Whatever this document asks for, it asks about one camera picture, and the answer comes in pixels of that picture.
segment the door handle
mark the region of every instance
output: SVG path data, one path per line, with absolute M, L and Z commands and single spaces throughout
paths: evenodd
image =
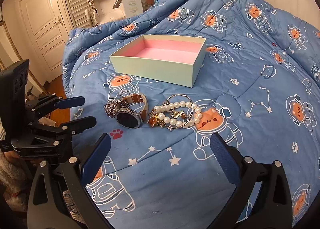
M 58 20 L 55 21 L 54 24 L 60 24 L 60 26 L 63 26 L 60 16 L 58 16 Z

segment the red paw print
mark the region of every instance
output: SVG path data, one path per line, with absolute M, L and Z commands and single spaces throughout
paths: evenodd
M 110 132 L 110 136 L 113 136 L 112 138 L 115 140 L 115 139 L 118 139 L 118 138 L 121 138 L 123 134 L 123 131 L 120 130 L 120 129 L 117 129 L 117 130 L 113 130 L 112 132 Z

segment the blanket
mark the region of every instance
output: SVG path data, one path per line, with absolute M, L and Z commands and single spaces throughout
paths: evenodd
M 141 34 L 207 39 L 193 88 L 114 71 L 109 56 Z M 71 109 L 71 119 L 97 119 L 94 128 L 74 136 L 74 153 L 104 132 L 112 138 L 87 185 L 103 215 L 115 228 L 206 228 L 235 188 L 210 149 L 210 136 L 218 132 L 243 156 L 281 161 L 296 224 L 320 188 L 319 49 L 315 27 L 264 0 L 159 0 L 138 16 L 72 30 L 64 89 L 68 97 L 84 96 L 85 104 Z M 126 129 L 103 110 L 121 91 L 143 93 L 150 109 L 186 94 L 203 117 L 172 132 L 148 124 Z M 239 221 L 248 217 L 258 191 L 256 185 Z

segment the wooden floor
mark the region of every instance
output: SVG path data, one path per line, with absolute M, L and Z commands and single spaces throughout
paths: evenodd
M 51 83 L 45 84 L 44 88 L 51 94 L 55 93 L 58 97 L 67 98 L 62 83 L 62 75 L 54 79 Z M 50 119 L 56 122 L 56 127 L 64 122 L 70 121 L 70 109 L 57 109 L 51 112 Z

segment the jewelry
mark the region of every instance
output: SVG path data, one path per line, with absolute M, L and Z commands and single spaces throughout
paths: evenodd
M 174 96 L 183 96 L 188 98 L 188 102 L 181 101 L 181 102 L 175 102 L 170 103 L 169 99 L 171 99 Z M 191 114 L 187 116 L 183 110 L 181 111 L 175 111 L 175 108 L 179 107 L 187 107 L 191 109 Z M 196 112 L 196 117 L 192 119 L 193 110 Z M 165 112 L 171 113 L 171 117 L 165 116 Z M 202 118 L 201 108 L 197 107 L 195 103 L 191 101 L 191 99 L 183 94 L 174 94 L 168 97 L 167 100 L 165 100 L 162 104 L 162 106 L 155 106 L 151 112 L 149 113 L 149 125 L 151 127 L 158 125 L 161 127 L 166 127 L 170 131 L 173 129 L 178 128 L 188 128 L 189 126 L 193 126 L 194 124 L 198 124 L 200 122 L 200 119 Z M 180 121 L 176 120 L 178 117 L 181 117 L 183 120 L 188 119 L 187 121 Z
M 128 91 L 122 90 L 119 93 L 121 97 L 123 92 Z M 129 108 L 129 105 L 134 103 L 144 103 L 140 112 Z M 146 121 L 148 102 L 146 96 L 143 94 L 131 94 L 119 100 L 109 102 L 104 106 L 104 110 L 109 117 L 115 118 L 121 126 L 133 129 L 140 127 L 141 123 Z

